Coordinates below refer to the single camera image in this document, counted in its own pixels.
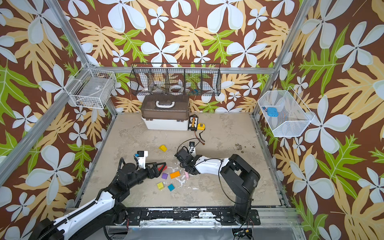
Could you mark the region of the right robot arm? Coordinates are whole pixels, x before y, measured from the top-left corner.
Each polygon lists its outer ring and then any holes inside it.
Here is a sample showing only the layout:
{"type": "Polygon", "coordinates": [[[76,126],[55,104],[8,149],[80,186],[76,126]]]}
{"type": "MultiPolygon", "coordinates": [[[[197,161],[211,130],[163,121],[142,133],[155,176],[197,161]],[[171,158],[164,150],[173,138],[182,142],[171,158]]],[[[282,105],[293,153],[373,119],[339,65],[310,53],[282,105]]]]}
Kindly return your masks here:
{"type": "Polygon", "coordinates": [[[236,196],[231,200],[234,203],[232,219],[239,224],[248,220],[253,194],[261,176],[243,158],[237,154],[224,159],[194,156],[185,149],[179,150],[175,157],[190,175],[212,174],[223,179],[236,196]]]}

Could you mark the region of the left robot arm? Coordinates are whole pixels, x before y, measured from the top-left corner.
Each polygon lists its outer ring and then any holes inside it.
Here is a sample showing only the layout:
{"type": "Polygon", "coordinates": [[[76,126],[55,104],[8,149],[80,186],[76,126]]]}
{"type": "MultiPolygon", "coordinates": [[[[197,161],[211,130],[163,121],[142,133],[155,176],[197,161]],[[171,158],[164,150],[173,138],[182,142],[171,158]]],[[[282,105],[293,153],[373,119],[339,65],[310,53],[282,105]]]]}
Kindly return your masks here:
{"type": "Polygon", "coordinates": [[[134,186],[146,179],[159,177],[166,165],[165,162],[150,163],[140,169],[121,158],[112,182],[101,189],[95,199],[53,221],[44,219],[37,224],[29,239],[84,240],[101,228],[125,223],[128,213],[122,201],[130,195],[134,186]]]}

